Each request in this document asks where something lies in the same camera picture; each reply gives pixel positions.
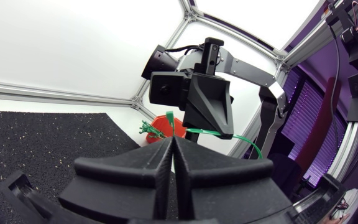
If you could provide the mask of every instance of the green wire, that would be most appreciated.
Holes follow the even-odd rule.
[[[202,130],[202,129],[197,129],[197,128],[188,128],[188,129],[186,129],[186,131],[191,132],[191,133],[198,133],[198,134],[213,134],[215,136],[221,135],[217,131],[208,131],[208,130]],[[238,134],[233,135],[233,137],[241,139],[241,140],[246,141],[249,144],[251,144],[255,148],[256,152],[258,153],[259,159],[263,159],[262,153],[261,153],[260,149],[258,148],[258,146],[255,145],[255,143],[253,143],[249,139],[246,139],[243,136],[240,136]]]

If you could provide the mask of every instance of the black textured mat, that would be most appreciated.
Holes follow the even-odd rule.
[[[33,187],[55,203],[75,176],[73,163],[77,157],[116,156],[138,147],[104,113],[0,112],[0,181],[22,170]],[[176,219],[173,174],[169,194],[168,219]],[[0,222],[23,223],[2,193]]]

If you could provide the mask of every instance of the metal frame beam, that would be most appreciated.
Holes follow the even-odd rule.
[[[338,0],[335,7],[338,7],[338,5],[342,4],[344,1],[345,0]],[[290,68],[297,66],[333,40],[332,34],[325,21],[325,18],[329,15],[331,15],[331,12],[328,12],[316,27],[314,27],[314,29],[299,42],[298,45],[289,51],[286,56],[284,56],[282,61]],[[358,7],[356,8],[356,16],[358,17]],[[343,32],[342,25],[339,21],[333,25],[333,31],[337,36]]]
[[[335,179],[342,182],[358,146],[358,122],[349,122],[335,160],[328,170]]]

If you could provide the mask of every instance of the metal rod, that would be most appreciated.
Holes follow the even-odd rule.
[[[205,17],[203,14],[199,14],[196,17],[196,20],[198,22],[204,23],[208,26],[211,26],[215,29],[221,30],[223,32],[225,32],[226,34],[240,40],[241,42],[243,42],[246,45],[251,46],[252,48],[258,50],[259,52],[262,52],[264,55],[266,55],[267,57],[271,58],[271,59],[276,59],[276,54],[274,52],[272,52],[271,50],[267,49],[266,47],[264,47],[263,45],[261,45],[260,43],[256,42],[255,40],[251,39],[250,37],[234,30],[231,27],[225,26],[224,24],[221,24],[220,22],[214,21],[210,18]]]
[[[357,146],[358,123],[349,122],[349,124],[347,124],[347,129],[344,139],[342,140],[341,147],[339,148],[335,160],[327,173],[331,174],[335,179],[341,182],[350,166]]]
[[[181,6],[183,7],[183,9],[185,10],[185,12],[187,13],[191,13],[191,5],[190,2],[188,0],[179,0]]]
[[[123,98],[110,98],[105,96],[85,95],[80,93],[70,93],[64,91],[54,91],[46,89],[37,89],[27,86],[13,86],[0,83],[0,98],[3,96],[31,96],[35,98],[48,98],[57,100],[87,101],[98,103],[113,103],[121,105],[129,105],[131,100]]]
[[[4,94],[0,93],[0,100],[16,100],[16,101],[28,101],[36,103],[59,103],[67,105],[91,105],[91,106],[132,106],[132,102],[98,102],[98,101],[81,101],[81,100],[70,100],[67,98],[47,98],[31,95],[14,95],[14,94]]]
[[[147,109],[144,105],[139,105],[139,112],[151,121],[157,117],[157,115]]]

